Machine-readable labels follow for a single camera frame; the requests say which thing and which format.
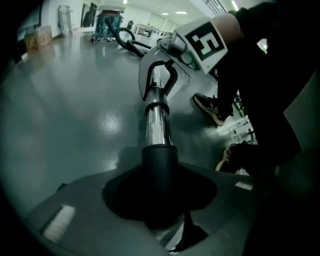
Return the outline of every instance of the epoxy floor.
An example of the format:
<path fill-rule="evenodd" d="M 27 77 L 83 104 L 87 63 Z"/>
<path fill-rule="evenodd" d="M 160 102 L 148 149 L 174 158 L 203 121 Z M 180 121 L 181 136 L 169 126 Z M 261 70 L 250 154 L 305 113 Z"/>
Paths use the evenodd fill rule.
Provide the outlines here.
<path fill-rule="evenodd" d="M 1 85 L 0 178 L 23 217 L 62 183 L 141 161 L 140 60 L 116 43 L 89 38 L 75 33 L 55 41 L 21 61 Z M 239 116 L 217 128 L 191 99 L 196 92 L 212 96 L 217 82 L 195 80 L 170 100 L 172 139 L 181 162 L 214 171 Z"/>

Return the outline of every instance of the fluorescent light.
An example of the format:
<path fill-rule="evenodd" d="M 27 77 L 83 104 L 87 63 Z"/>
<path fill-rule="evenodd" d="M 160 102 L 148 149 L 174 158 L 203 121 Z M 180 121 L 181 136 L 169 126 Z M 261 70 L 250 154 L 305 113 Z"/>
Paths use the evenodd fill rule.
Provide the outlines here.
<path fill-rule="evenodd" d="M 233 5 L 233 8 L 236 10 L 236 11 L 239 11 L 239 8 L 236 4 L 236 2 L 234 0 L 231 1 L 232 5 Z"/>
<path fill-rule="evenodd" d="M 184 10 L 176 10 L 175 11 L 176 14 L 188 14 L 186 11 Z"/>

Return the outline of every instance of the shoe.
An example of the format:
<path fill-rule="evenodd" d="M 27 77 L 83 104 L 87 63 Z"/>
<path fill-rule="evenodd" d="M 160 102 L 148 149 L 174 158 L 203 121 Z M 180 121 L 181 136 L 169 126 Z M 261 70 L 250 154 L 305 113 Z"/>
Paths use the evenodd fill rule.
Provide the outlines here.
<path fill-rule="evenodd" d="M 233 156 L 233 149 L 238 144 L 232 144 L 226 147 L 223 151 L 222 160 L 216 165 L 215 170 L 217 172 L 225 172 L 235 174 L 241 169 L 238 161 L 235 160 Z"/>
<path fill-rule="evenodd" d="M 195 103 L 213 119 L 217 126 L 223 126 L 225 124 L 226 118 L 222 118 L 222 116 L 219 115 L 217 98 L 209 98 L 201 93 L 195 93 L 192 98 Z"/>

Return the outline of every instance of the cable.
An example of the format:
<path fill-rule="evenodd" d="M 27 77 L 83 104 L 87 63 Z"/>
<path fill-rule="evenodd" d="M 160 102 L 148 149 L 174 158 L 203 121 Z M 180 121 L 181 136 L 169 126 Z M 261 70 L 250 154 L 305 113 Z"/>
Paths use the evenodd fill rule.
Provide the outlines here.
<path fill-rule="evenodd" d="M 142 46 L 142 47 L 147 48 L 147 49 L 151 49 L 152 48 L 149 45 L 146 45 L 146 44 L 144 44 L 142 42 L 136 41 L 136 37 L 135 37 L 134 33 L 132 33 L 132 31 L 130 29 L 126 28 L 126 27 L 119 27 L 115 31 L 115 29 L 112 26 L 112 21 L 111 21 L 110 17 L 105 18 L 104 22 L 109 27 L 110 32 L 113 35 L 113 37 L 115 38 L 115 40 L 117 41 L 117 43 L 119 45 L 121 45 L 124 49 L 135 53 L 139 58 L 142 58 L 148 51 L 138 49 L 135 45 Z M 130 34 L 130 36 L 131 36 L 131 39 L 128 40 L 127 42 L 123 41 L 120 38 L 120 32 L 121 31 L 128 32 Z"/>

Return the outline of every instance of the vacuum hose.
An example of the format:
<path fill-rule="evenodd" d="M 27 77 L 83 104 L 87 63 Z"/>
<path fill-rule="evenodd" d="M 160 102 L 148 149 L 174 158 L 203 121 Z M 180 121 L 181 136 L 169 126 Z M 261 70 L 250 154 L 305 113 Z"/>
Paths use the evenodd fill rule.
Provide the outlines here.
<path fill-rule="evenodd" d="M 115 40 L 117 41 L 117 43 L 119 45 L 121 45 L 124 49 L 130 51 L 130 52 L 133 52 L 135 53 L 139 58 L 142 58 L 143 56 L 145 56 L 145 54 L 148 52 L 147 50 L 141 50 L 141 49 L 138 49 L 135 45 L 138 45 L 138 46 L 142 46 L 144 48 L 147 48 L 147 49 L 151 49 L 152 47 L 149 46 L 149 45 L 146 45 L 142 42 L 139 42 L 139 41 L 136 41 L 136 37 L 134 35 L 134 33 L 132 33 L 132 31 L 128 28 L 125 28 L 125 27 L 119 27 L 116 31 L 115 29 L 113 28 L 112 26 L 112 20 L 110 17 L 107 17 L 105 18 L 104 20 L 105 24 L 107 24 L 107 26 L 109 27 L 110 29 L 110 32 L 111 34 L 113 35 L 113 37 L 115 38 Z M 131 40 L 128 40 L 127 42 L 123 41 L 121 38 L 120 38 L 120 31 L 125 31 L 125 32 L 128 32 L 132 39 Z"/>

